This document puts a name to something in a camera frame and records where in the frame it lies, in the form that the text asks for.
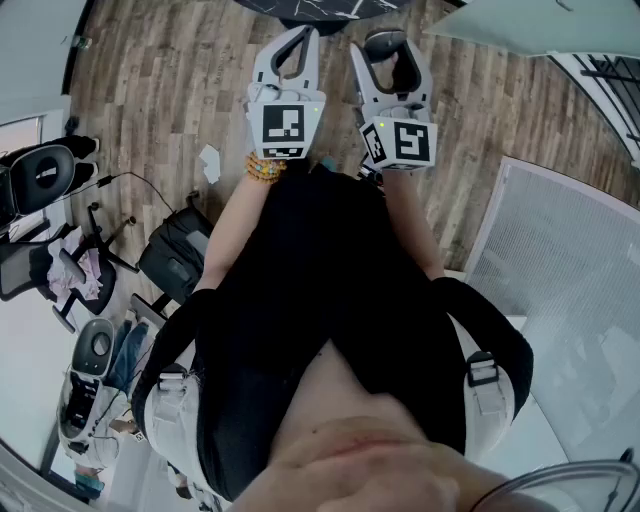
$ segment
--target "strap buckle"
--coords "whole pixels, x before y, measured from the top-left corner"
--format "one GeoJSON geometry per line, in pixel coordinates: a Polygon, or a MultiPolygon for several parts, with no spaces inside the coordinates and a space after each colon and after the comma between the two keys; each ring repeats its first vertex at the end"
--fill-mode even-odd
{"type": "Polygon", "coordinates": [[[470,388],[493,384],[500,380],[498,365],[490,352],[475,352],[467,359],[467,381],[470,388]]]}

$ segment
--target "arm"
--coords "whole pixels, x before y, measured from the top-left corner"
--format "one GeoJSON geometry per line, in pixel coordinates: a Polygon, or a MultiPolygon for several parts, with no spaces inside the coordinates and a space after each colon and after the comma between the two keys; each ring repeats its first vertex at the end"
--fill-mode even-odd
{"type": "Polygon", "coordinates": [[[444,277],[438,242],[420,207],[411,173],[383,171],[382,178],[391,225],[400,245],[429,279],[444,277]]]}
{"type": "Polygon", "coordinates": [[[222,211],[207,245],[204,272],[194,291],[217,288],[258,225],[271,183],[245,174],[222,211]]]}

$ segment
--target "white paper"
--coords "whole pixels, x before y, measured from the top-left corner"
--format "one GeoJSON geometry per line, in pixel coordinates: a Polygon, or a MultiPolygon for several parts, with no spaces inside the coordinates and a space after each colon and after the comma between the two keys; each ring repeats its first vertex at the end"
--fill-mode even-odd
{"type": "Polygon", "coordinates": [[[220,179],[220,153],[207,144],[200,153],[200,159],[204,162],[204,175],[213,185],[220,179]]]}

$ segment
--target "white panel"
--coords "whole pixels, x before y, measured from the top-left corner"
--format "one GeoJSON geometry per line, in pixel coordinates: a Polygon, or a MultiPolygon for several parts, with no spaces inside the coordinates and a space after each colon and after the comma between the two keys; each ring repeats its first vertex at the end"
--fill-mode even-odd
{"type": "Polygon", "coordinates": [[[640,7],[633,0],[475,0],[428,31],[521,55],[640,57],[639,26],[640,7]]]}
{"type": "Polygon", "coordinates": [[[525,315],[532,393],[570,460],[640,450],[640,212],[504,159],[467,280],[525,315]]]}
{"type": "Polygon", "coordinates": [[[567,462],[567,456],[535,399],[529,396],[504,439],[480,460],[480,465],[516,478],[563,462],[567,462]]]}

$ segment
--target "white wall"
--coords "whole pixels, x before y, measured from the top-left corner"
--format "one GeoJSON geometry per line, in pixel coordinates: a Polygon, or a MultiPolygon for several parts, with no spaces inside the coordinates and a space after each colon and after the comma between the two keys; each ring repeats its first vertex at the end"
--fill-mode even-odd
{"type": "Polygon", "coordinates": [[[36,290],[0,302],[0,438],[40,467],[76,337],[36,290]]]}
{"type": "Polygon", "coordinates": [[[85,0],[0,5],[0,99],[57,96],[85,0]]]}

